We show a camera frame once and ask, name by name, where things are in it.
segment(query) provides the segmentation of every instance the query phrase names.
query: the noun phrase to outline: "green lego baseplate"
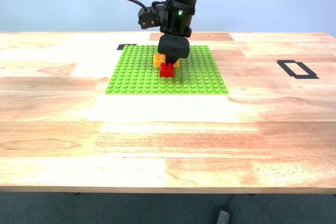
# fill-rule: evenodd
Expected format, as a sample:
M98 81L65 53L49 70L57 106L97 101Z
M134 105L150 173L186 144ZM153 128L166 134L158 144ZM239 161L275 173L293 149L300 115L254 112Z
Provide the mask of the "green lego baseplate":
M190 46L174 77L153 67L157 46L125 46L105 94L228 94L208 46Z

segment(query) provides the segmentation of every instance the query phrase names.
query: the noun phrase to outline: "wood grain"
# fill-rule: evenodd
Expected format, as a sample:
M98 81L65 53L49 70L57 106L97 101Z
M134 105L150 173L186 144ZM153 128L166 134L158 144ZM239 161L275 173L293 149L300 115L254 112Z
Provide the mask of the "wood grain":
M335 38L194 33L229 95L104 95L118 44L160 35L0 34L0 190L336 194Z

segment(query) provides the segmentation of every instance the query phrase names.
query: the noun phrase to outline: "yellow lego brick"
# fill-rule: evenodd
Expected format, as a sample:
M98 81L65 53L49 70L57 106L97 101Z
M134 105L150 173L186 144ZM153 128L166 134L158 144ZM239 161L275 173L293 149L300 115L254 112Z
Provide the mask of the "yellow lego brick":
M175 62L175 64L174 64L174 68L179 68L180 64L181 64L181 61L180 61L180 59L178 59L177 62Z
M160 54L154 54L154 57L153 57L153 67L154 68L158 68L160 66L159 56L160 56Z
M153 57L153 67L160 67L161 63L166 63L166 56L161 54L154 54Z

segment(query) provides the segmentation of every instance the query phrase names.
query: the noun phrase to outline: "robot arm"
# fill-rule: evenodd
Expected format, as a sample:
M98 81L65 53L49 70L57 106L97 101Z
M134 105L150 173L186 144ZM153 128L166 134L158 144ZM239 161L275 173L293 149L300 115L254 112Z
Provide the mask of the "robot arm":
M191 36L190 24L195 15L197 0L166 0L153 2L152 6L139 11L142 29L159 27L164 35L160 38L158 52L166 55L166 62L174 64L179 58L187 58Z

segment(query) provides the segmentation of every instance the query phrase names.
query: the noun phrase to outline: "gray carpet floor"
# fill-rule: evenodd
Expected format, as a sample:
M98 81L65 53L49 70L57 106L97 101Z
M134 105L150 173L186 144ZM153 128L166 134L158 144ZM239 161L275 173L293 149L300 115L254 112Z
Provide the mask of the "gray carpet floor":
M0 193L0 224L215 224L225 194ZM235 195L235 224L334 224L333 195Z

